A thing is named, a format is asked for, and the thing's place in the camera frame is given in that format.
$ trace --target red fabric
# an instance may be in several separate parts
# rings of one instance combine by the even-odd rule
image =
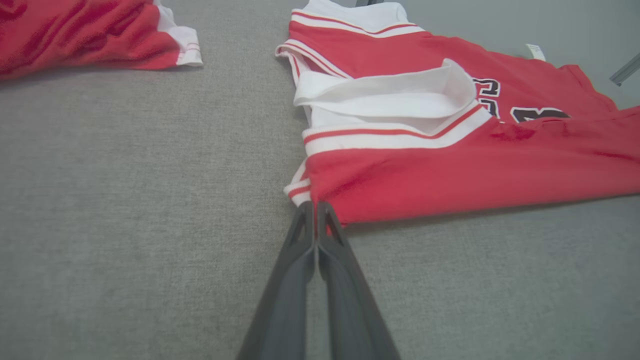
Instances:
[[[176,66],[152,0],[0,0],[0,79],[49,67]]]
[[[498,97],[481,94],[482,86],[477,86],[479,99],[497,100],[500,119],[513,119],[513,107],[556,108],[572,117],[617,110],[611,99],[593,89],[576,65],[557,69],[541,60],[494,53],[466,40],[428,31],[374,38],[291,21],[289,32],[291,39],[303,42],[354,78],[428,70],[442,66],[445,58],[452,59],[473,78],[500,83]]]
[[[640,108],[500,124],[442,149],[348,149],[307,159],[314,202],[373,222],[640,192]]]
[[[432,69],[450,58],[500,87],[487,95],[491,84],[476,84],[495,116],[452,146],[309,156],[312,200],[331,203],[345,224],[640,192],[640,106],[618,111],[578,66],[557,69],[427,31],[376,38],[295,21],[289,30],[354,78]],[[514,115],[526,108],[562,114]],[[326,131],[313,136],[340,135]]]

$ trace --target white fabric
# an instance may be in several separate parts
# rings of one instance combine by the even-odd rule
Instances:
[[[360,26],[356,25],[356,24],[345,24],[343,22],[337,22],[335,20],[338,20],[339,18],[334,18],[335,20],[331,20],[331,19],[311,19],[309,17],[306,17],[302,14],[307,14],[307,12],[304,12],[302,10],[298,10],[297,12],[294,12],[291,15],[291,20],[292,21],[296,21],[299,22],[301,24],[304,24],[306,26],[312,26],[314,28],[330,28],[330,29],[341,29],[341,30],[347,30],[347,31],[352,31],[354,33],[359,33],[359,34],[363,34],[363,35],[367,35],[370,37],[374,37],[374,38],[388,38],[388,37],[394,37],[397,35],[404,35],[404,34],[410,34],[410,33],[418,33],[420,31],[424,31],[424,29],[422,29],[421,27],[419,27],[416,24],[411,24],[411,23],[400,23],[400,24],[395,24],[395,25],[387,25],[387,27],[385,28],[381,28],[379,30],[375,30],[375,29],[362,29]]]
[[[357,8],[345,8],[329,0],[310,0],[302,10],[322,17],[340,19],[369,32],[409,22],[406,11],[398,3],[379,3]]]
[[[298,171],[296,171],[296,173],[293,175],[293,179],[291,180],[291,183],[297,183],[298,181],[304,180],[304,178],[302,178],[302,175],[304,175],[305,171],[307,171],[307,159],[304,159],[302,161],[302,164],[300,164],[300,166],[298,167]]]
[[[176,43],[178,43],[178,46],[180,46],[180,54],[175,64],[194,67],[202,66],[200,43],[198,42],[198,33],[195,29],[176,25],[173,20],[173,11],[162,6],[160,0],[154,0],[154,5],[156,5],[160,11],[158,31],[171,35]]]
[[[304,56],[309,59],[314,59],[316,65],[320,66],[328,74],[333,74],[342,78],[352,78],[351,76],[349,76],[349,74],[338,69],[337,66],[332,64],[324,56],[322,56],[320,53],[313,50],[303,42],[288,39],[284,44],[276,48],[276,56],[287,56],[287,53],[293,53],[297,54],[298,56]]]
[[[428,135],[409,127],[408,129],[394,124],[394,128],[388,128],[389,124],[382,124],[379,130],[388,130],[389,134],[367,133],[367,130],[376,130],[370,124],[366,127],[345,127],[345,130],[357,130],[360,133],[334,135],[316,138],[305,144],[307,156],[320,152],[341,149],[439,149],[451,146],[469,135],[484,123],[491,119],[483,107],[478,108],[464,121],[457,124],[450,131],[441,136],[430,138]],[[325,131],[338,131],[337,128],[324,129]]]
[[[428,134],[455,120],[475,98],[471,77],[445,59],[436,69],[359,79],[307,71],[298,80],[294,105],[311,107],[312,129],[390,122]]]
[[[305,163],[302,163],[298,172],[300,172],[300,170],[304,171],[304,165]],[[311,200],[311,192],[309,190],[311,186],[311,180],[309,178],[304,179],[302,181],[296,180],[296,177],[299,175],[301,176],[302,174],[296,173],[296,175],[293,177],[293,180],[291,181],[291,184],[287,185],[284,188],[284,193],[286,194],[286,196],[289,196],[293,201],[293,203],[295,203],[295,205],[297,206],[299,206],[305,201]],[[302,188],[305,188],[306,190],[303,192],[297,193],[296,195],[293,195],[293,196],[289,195],[289,193],[291,193],[292,191],[302,189]]]

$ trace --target folded fabric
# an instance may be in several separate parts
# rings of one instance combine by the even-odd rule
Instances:
[[[309,120],[296,204],[348,224],[640,192],[640,106],[578,66],[433,35],[397,3],[310,0],[289,31],[276,55]]]
[[[79,65],[165,69],[202,58],[196,31],[159,0],[0,2],[0,79]]]

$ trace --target white stripe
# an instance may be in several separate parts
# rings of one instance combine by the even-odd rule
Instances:
[[[489,121],[491,117],[491,114],[489,114],[486,109],[478,109],[473,115],[463,120],[449,132],[435,139],[425,139],[413,135],[337,135],[312,140],[305,145],[305,149],[307,156],[342,149],[437,149],[457,143]],[[366,129],[372,128],[371,125],[372,124],[367,124]],[[404,126],[399,126],[399,124],[387,125],[394,126],[393,129],[404,128]],[[362,127],[355,126],[351,126],[350,128],[363,129]],[[324,131],[334,131],[334,129],[324,129]],[[415,128],[412,128],[411,131],[418,134],[421,133]]]
[[[434,131],[425,133],[424,131],[418,130],[416,127],[411,125],[403,124],[401,122],[363,122],[359,124],[344,124],[344,125],[334,125],[334,126],[323,126],[320,128],[310,128],[302,131],[302,139],[306,139],[307,137],[320,133],[327,133],[330,131],[342,131],[342,130],[357,130],[357,129],[370,129],[370,130],[405,130],[411,131],[412,133],[417,133],[420,135],[426,136],[435,136],[442,130],[444,130],[447,126],[451,125],[456,120],[460,119],[464,114],[468,113],[470,110],[475,108],[479,103],[477,101],[472,101],[467,107],[465,107],[461,112],[455,114],[451,118],[447,119],[445,122],[440,124],[435,128]]]
[[[292,197],[291,201],[293,201],[296,206],[300,206],[300,204],[305,201],[311,201],[311,192],[299,193],[296,196]]]
[[[165,8],[160,0],[154,0],[160,18],[158,19],[157,30],[169,34],[180,47],[180,53],[175,61],[176,65],[202,66],[202,54],[198,42],[198,33],[186,26],[178,26],[173,20],[173,11]]]
[[[288,39],[287,41],[285,41],[284,44],[276,48],[276,54],[278,54],[283,48],[287,49],[288,51],[292,51],[294,53],[305,55],[309,60],[313,61],[314,63],[316,63],[316,65],[318,65],[323,70],[331,74],[342,76],[343,78],[353,79],[353,77],[349,76],[349,74],[340,70],[332,62],[327,60],[324,56],[320,55],[317,51],[305,45],[303,42],[293,40],[293,39]]]
[[[298,86],[298,80],[300,79],[298,77],[298,71],[296,70],[296,62],[298,59],[295,59],[295,55],[293,55],[292,53],[287,53],[287,57],[289,59],[289,64],[291,65],[291,74],[293,75],[293,83],[296,84],[296,87]]]
[[[302,180],[302,181],[298,181],[296,183],[291,183],[291,184],[285,186],[284,193],[287,194],[287,196],[288,196],[289,193],[292,192],[293,190],[304,188],[305,186],[309,186],[309,185],[311,185],[311,179],[305,179],[305,180]]]
[[[346,31],[351,31],[358,34],[367,35],[373,38],[388,38],[388,37],[394,37],[398,35],[420,33],[424,31],[424,29],[422,29],[418,25],[408,22],[408,23],[397,23],[397,24],[385,26],[385,28],[391,28],[392,26],[396,26],[396,25],[408,25],[408,26],[403,26],[401,28],[394,28],[394,29],[383,31],[381,33],[377,33],[378,31],[381,31],[383,29],[376,29],[373,31],[362,30],[357,27],[343,24],[341,22],[331,21],[330,19],[327,19],[327,20],[309,19],[308,17],[297,15],[295,13],[291,15],[291,21],[299,22],[300,24],[303,24],[305,26],[311,26],[313,28],[340,29],[340,30],[346,30]]]
[[[302,174],[304,174],[306,170],[307,170],[307,159],[304,159],[304,161],[302,161],[302,164],[300,164],[298,171],[296,171],[296,173],[293,175],[291,184],[297,183],[298,181],[302,180]]]

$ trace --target white trim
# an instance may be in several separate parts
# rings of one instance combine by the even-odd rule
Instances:
[[[311,201],[311,192],[299,193],[296,196],[292,197],[291,201],[293,201],[296,206],[300,206],[300,204],[305,201]]]
[[[298,167],[298,171],[296,171],[296,173],[293,175],[293,179],[291,179],[291,184],[303,180],[302,175],[305,173],[305,171],[307,171],[307,159],[304,159],[302,161],[302,164],[300,164],[300,167]]]
[[[178,54],[175,64],[194,67],[202,66],[198,33],[192,28],[176,25],[173,20],[173,11],[162,6],[160,0],[154,0],[154,5],[157,6],[160,12],[157,30],[169,34],[180,47],[180,54]]]
[[[293,103],[356,117],[442,119],[471,109],[475,98],[471,78],[445,59],[434,69],[358,79],[307,72]]]
[[[299,13],[306,13],[310,16],[314,16],[314,17],[320,17],[316,14],[313,13],[308,13],[308,12],[304,12],[302,10],[295,10],[295,12],[299,12]],[[412,34],[412,33],[420,33],[423,32],[424,29],[422,29],[420,26],[411,23],[411,22],[399,22],[399,23],[395,23],[395,24],[389,24],[388,26],[385,26],[384,28],[381,29],[376,29],[373,31],[369,31],[369,30],[365,30],[362,29],[362,27],[357,26],[357,25],[347,25],[347,24],[343,24],[343,20],[340,19],[332,19],[332,18],[325,18],[326,20],[319,20],[319,19],[309,19],[308,17],[302,16],[302,15],[298,15],[296,13],[292,13],[291,14],[291,21],[295,21],[295,22],[299,22],[300,24],[303,24],[305,26],[310,26],[313,28],[328,28],[328,29],[339,29],[339,30],[346,30],[346,31],[351,31],[353,33],[358,33],[358,34],[363,34],[363,35],[367,35],[369,37],[373,37],[373,38],[388,38],[388,37],[395,37],[398,35],[405,35],[405,34]],[[398,25],[402,25],[402,27],[399,28],[394,28],[394,29],[390,29],[390,30],[386,30],[387,28],[392,28],[394,26],[398,26]]]
[[[293,75],[293,83],[298,86],[298,80],[300,79],[298,75],[298,71],[300,71],[300,66],[296,66],[298,63],[298,59],[296,55],[293,53],[285,53],[286,57],[289,59],[289,65],[291,65],[291,74]]]
[[[320,17],[340,19],[374,31],[382,30],[389,24],[409,22],[403,6],[392,2],[347,8],[330,0],[309,0],[303,11]]]
[[[465,108],[463,108],[457,115],[454,115],[452,117],[450,117],[449,119],[443,121],[440,125],[438,125],[438,127],[436,127],[434,130],[428,132],[428,133],[424,133],[425,135],[428,136],[435,136],[437,134],[439,134],[441,131],[443,131],[444,129],[446,129],[449,125],[453,124],[454,122],[456,122],[458,119],[460,119],[460,117],[468,112],[470,112],[471,110],[473,110],[473,108],[476,107],[476,105],[478,105],[479,102],[477,101],[472,101],[469,105],[467,105]]]
[[[289,194],[290,192],[292,192],[295,189],[300,189],[300,188],[304,188],[306,186],[311,185],[311,179],[304,179],[301,181],[296,181],[295,183],[291,183],[287,186],[284,187],[284,193]]]
[[[353,79],[352,76],[340,70],[332,62],[327,60],[324,56],[320,55],[317,51],[305,45],[303,42],[300,42],[298,40],[288,39],[287,41],[285,41],[284,44],[276,48],[276,55],[283,56],[283,55],[280,55],[281,52],[285,52],[283,51],[283,49],[286,49],[286,51],[291,51],[293,53],[298,53],[303,55],[304,57],[313,61],[316,65],[321,67],[324,71],[326,71],[329,74],[334,74],[342,78]]]
[[[414,135],[376,135],[376,134],[354,134],[336,135],[316,138],[305,144],[307,156],[312,156],[320,152],[343,150],[343,149],[438,149],[451,146],[469,135],[477,128],[484,125],[492,118],[491,114],[482,107],[472,115],[460,122],[456,127],[438,138],[422,138]],[[411,128],[411,132],[416,135],[424,135],[418,129],[401,124],[366,124],[366,126],[333,127],[324,128],[322,132],[336,131],[344,129],[399,129]],[[303,137],[310,135],[305,131]]]
[[[304,169],[304,166],[301,166],[298,169],[296,175],[294,176],[294,180],[296,179],[296,177],[298,175],[302,176],[302,172],[304,172],[304,171],[301,172],[300,169]],[[294,195],[292,197],[290,197],[289,194],[292,191],[296,190],[296,189],[306,188],[306,187],[308,187],[310,185],[311,185],[311,179],[305,179],[305,180],[302,180],[302,181],[297,181],[295,183],[292,182],[290,185],[285,186],[284,193],[285,193],[285,195],[287,197],[289,197],[291,199],[291,201],[293,201],[293,203],[295,205],[300,206],[300,204],[302,204],[303,202],[311,200],[311,191],[307,190],[307,191],[301,192],[299,194],[296,194],[296,195]]]

